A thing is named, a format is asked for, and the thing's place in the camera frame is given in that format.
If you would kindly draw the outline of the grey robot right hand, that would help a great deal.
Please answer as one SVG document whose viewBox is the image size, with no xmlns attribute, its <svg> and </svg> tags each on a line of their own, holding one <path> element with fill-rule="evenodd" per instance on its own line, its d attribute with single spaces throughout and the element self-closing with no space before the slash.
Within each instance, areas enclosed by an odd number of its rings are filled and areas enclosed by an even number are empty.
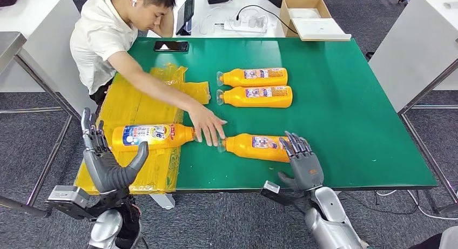
<svg viewBox="0 0 458 249">
<path fill-rule="evenodd" d="M 280 137 L 293 170 L 294 177 L 278 172 L 279 179 L 295 191 L 310 191 L 322 186 L 324 173 L 320 162 L 308 141 L 296 133 L 285 131 L 286 138 Z"/>
</svg>

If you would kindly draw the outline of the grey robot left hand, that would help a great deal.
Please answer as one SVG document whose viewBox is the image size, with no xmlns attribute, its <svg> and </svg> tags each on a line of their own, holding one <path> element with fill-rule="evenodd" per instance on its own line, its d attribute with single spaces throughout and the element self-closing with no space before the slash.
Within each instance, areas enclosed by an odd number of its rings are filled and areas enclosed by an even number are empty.
<svg viewBox="0 0 458 249">
<path fill-rule="evenodd" d="M 89 175 L 101 194 L 114 190 L 125 190 L 135 181 L 149 156 L 148 143 L 141 142 L 137 154 L 128 166 L 121 166 L 108 148 L 103 129 L 95 126 L 92 117 L 90 109 L 85 107 L 80 124 L 85 144 L 83 157 Z"/>
</svg>

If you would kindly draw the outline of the person's right hand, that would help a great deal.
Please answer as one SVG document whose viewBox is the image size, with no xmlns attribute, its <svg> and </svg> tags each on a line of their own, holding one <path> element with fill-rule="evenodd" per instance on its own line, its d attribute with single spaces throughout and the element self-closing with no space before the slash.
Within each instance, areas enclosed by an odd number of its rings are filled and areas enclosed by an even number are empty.
<svg viewBox="0 0 458 249">
<path fill-rule="evenodd" d="M 217 117 L 211 110 L 201 104 L 194 104 L 186 111 L 194 127 L 198 142 L 208 146 L 218 146 L 219 139 L 224 139 L 223 126 L 227 121 Z"/>
</svg>

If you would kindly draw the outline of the person's left hand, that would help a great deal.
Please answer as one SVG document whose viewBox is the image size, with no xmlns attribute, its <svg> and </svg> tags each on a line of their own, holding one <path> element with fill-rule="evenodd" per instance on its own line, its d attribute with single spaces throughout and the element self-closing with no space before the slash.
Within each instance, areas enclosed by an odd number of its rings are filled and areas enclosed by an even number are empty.
<svg viewBox="0 0 458 249">
<path fill-rule="evenodd" d="M 174 7 L 165 7 L 156 13 L 156 25 L 173 25 L 174 23 Z"/>
</svg>

